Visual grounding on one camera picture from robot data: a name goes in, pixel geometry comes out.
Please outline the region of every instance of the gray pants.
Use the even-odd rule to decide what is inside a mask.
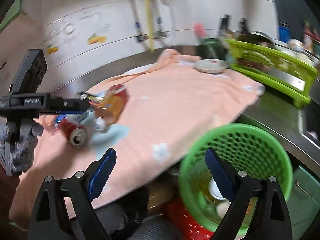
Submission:
[[[117,203],[101,207],[96,210],[96,213],[109,235],[116,230],[124,229],[127,223],[127,216]],[[85,240],[78,221],[72,219],[71,224],[76,237],[79,240]],[[142,225],[128,240],[179,240],[180,238],[179,230],[170,221],[157,217],[142,222]]]

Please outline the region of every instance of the tiled wall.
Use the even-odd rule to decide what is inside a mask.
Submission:
[[[145,0],[135,0],[135,3],[147,33]],[[155,41],[156,48],[197,44],[192,29],[195,22],[203,23],[208,35],[214,37],[224,14],[231,15],[231,30],[238,31],[239,20],[246,17],[251,30],[277,38],[273,0],[168,0],[168,5],[158,4],[169,38],[163,40],[165,44]],[[134,37],[136,30],[130,0],[24,0],[23,7],[43,29],[8,56],[7,65],[0,73],[0,94],[6,94],[29,48],[47,51],[52,45],[58,49],[45,55],[48,71],[39,92],[53,91],[97,67],[144,51]],[[94,33],[105,36],[106,41],[88,45],[87,39]]]

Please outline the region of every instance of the gloved hand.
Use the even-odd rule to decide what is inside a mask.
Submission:
[[[10,152],[9,167],[12,172],[26,172],[32,165],[34,160],[34,148],[38,143],[37,136],[43,133],[43,126],[35,123],[31,129],[32,135],[25,138],[20,138],[20,141],[15,143],[14,151]],[[5,168],[4,158],[4,142],[12,136],[12,130],[9,126],[0,127],[0,163]]]

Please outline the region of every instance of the stainless steel countertop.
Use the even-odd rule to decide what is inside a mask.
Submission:
[[[173,46],[181,54],[196,55],[195,46]],[[157,49],[154,53],[143,52],[127,58],[123,58],[89,73],[86,73],[52,93],[52,96],[74,97],[76,92],[87,91],[95,84],[106,78],[122,74],[132,68],[154,63],[163,49]],[[320,82],[315,84],[311,92],[315,101],[318,95],[317,88]],[[275,136],[284,149],[307,166],[316,176],[320,178],[320,147],[303,135],[302,116],[303,111],[298,110],[290,102],[286,101],[279,92],[267,89],[260,99],[249,106],[239,117],[239,122],[252,124],[268,131]]]

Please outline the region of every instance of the lime green dish rack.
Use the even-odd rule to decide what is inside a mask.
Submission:
[[[212,42],[211,40],[214,41],[214,39],[210,38],[203,39],[203,43],[210,44]],[[309,91],[312,83],[318,75],[318,71],[313,66],[276,49],[266,48],[260,45],[237,40],[225,39],[225,41],[229,43],[230,53],[234,59],[244,58],[270,67],[275,67],[302,79],[305,82],[305,87],[303,91],[300,91],[276,77],[246,66],[232,64],[232,69],[288,95],[293,98],[293,105],[297,108],[302,108],[304,105],[311,102]]]
[[[293,172],[289,156],[281,144],[258,127],[242,123],[228,124],[210,130],[199,138],[180,164],[180,196],[199,225],[214,232],[221,222],[221,218],[217,217],[216,203],[206,201],[212,176],[205,164],[204,153],[210,147],[237,171],[245,171],[252,178],[275,176],[288,201]],[[239,236],[247,232],[253,210],[251,216],[244,218]]]

